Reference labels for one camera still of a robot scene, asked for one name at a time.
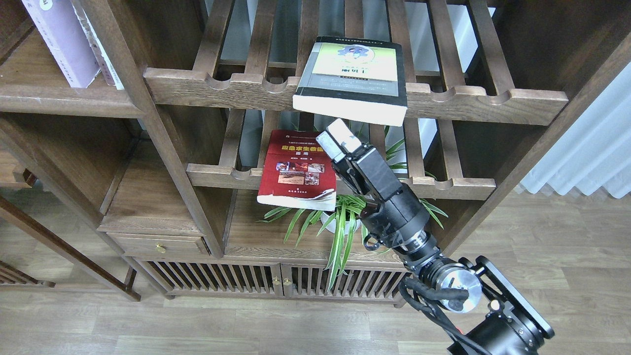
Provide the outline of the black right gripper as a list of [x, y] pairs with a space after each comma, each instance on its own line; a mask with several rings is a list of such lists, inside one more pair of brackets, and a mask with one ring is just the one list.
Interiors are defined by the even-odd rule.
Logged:
[[412, 189], [397, 179], [373, 146], [362, 146], [340, 118], [316, 137], [338, 175], [357, 195], [370, 195], [360, 213], [369, 231], [367, 250], [392, 248], [401, 257], [438, 257], [435, 238], [424, 230], [429, 213]]

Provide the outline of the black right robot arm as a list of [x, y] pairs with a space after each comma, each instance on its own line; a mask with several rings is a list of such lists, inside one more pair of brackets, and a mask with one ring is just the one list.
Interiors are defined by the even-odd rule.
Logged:
[[554, 329], [489, 259], [445, 257], [426, 230], [430, 214], [379, 151], [337, 119], [317, 141], [357, 195], [370, 196], [360, 214], [367, 250], [386, 247], [410, 271], [398, 285], [406, 303], [453, 340], [453, 355], [535, 355]]

